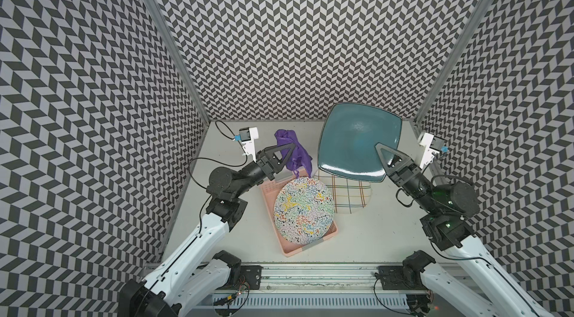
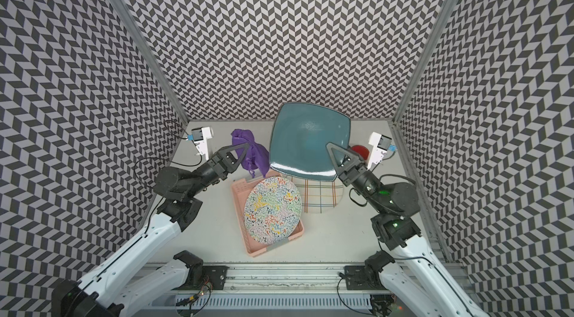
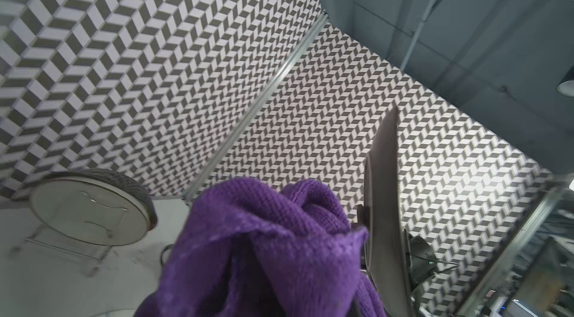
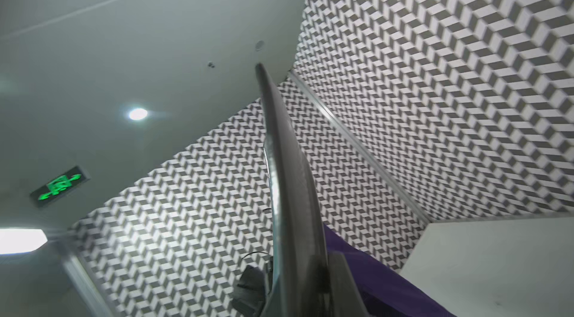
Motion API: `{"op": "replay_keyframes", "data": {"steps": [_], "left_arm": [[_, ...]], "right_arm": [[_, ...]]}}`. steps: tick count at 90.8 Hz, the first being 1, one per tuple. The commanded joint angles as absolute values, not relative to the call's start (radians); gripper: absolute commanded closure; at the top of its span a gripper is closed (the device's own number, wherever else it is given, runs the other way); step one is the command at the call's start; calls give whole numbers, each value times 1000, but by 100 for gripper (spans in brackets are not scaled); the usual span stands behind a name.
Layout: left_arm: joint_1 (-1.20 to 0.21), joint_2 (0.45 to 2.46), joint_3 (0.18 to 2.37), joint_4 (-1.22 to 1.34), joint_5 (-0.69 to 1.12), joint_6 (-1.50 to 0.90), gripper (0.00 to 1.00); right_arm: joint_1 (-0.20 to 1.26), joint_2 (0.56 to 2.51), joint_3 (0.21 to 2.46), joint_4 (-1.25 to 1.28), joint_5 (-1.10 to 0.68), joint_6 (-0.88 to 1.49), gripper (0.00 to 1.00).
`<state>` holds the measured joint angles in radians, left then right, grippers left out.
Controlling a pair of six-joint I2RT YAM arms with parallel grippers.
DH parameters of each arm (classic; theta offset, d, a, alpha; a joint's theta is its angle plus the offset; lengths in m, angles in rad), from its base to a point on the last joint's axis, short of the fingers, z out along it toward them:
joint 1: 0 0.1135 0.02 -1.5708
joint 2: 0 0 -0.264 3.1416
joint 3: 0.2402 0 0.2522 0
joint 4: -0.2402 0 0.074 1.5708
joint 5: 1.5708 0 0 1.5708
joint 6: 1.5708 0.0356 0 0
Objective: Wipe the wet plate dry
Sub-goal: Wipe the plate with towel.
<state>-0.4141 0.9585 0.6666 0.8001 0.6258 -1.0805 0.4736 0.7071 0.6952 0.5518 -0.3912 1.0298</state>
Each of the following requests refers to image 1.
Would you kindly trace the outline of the purple microfibre cloth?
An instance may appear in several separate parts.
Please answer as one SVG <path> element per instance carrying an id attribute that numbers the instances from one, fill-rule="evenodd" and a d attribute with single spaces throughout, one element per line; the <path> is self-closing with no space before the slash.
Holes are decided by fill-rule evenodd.
<path id="1" fill-rule="evenodd" d="M 294 130 L 279 129 L 275 132 L 274 137 L 278 146 L 294 145 L 291 156 L 286 160 L 286 168 L 295 176 L 299 176 L 299 169 L 303 167 L 307 176 L 312 176 L 312 157 L 299 142 L 296 132 Z"/>

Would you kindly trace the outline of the white plate coloured stripes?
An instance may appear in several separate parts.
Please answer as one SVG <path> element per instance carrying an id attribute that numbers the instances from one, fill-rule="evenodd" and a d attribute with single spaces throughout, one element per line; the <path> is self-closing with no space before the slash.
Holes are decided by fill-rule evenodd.
<path id="1" fill-rule="evenodd" d="M 313 177 L 323 182 L 333 195 L 336 214 L 362 212 L 372 197 L 370 182 L 356 181 L 318 170 Z"/>

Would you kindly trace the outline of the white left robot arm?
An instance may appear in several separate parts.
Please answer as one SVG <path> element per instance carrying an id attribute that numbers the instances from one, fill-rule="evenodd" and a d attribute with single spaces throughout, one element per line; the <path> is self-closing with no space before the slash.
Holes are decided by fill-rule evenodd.
<path id="1" fill-rule="evenodd" d="M 218 167 L 209 176 L 206 212 L 188 238 L 142 281 L 130 280 L 118 297 L 119 316 L 185 316 L 206 296 L 223 286 L 238 285 L 242 261 L 226 252 L 208 253 L 241 220 L 248 203 L 241 195 L 273 180 L 296 146 L 267 147 L 255 161 L 236 171 Z"/>

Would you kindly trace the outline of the teal square plate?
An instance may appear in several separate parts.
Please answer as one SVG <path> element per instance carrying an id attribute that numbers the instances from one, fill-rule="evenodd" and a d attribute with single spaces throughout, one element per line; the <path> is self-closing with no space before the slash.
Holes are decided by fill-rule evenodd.
<path id="1" fill-rule="evenodd" d="M 375 149 L 379 143 L 399 147 L 402 119 L 386 110 L 357 103 L 330 109 L 318 145 L 318 169 L 334 176 L 365 182 L 386 177 Z"/>

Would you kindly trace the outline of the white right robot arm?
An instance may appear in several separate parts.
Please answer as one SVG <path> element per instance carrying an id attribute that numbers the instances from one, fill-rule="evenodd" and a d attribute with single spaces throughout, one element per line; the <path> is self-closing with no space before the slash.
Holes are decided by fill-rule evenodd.
<path id="1" fill-rule="evenodd" d="M 484 294 L 456 281 L 423 251 L 403 261 L 408 277 L 441 294 L 466 316 L 549 316 L 502 268 L 468 224 L 479 211 L 478 194 L 470 179 L 447 176 L 447 184 L 437 185 L 407 154 L 382 143 L 376 144 L 375 150 L 388 178 L 425 211 L 420 221 L 435 252 L 457 263 Z"/>

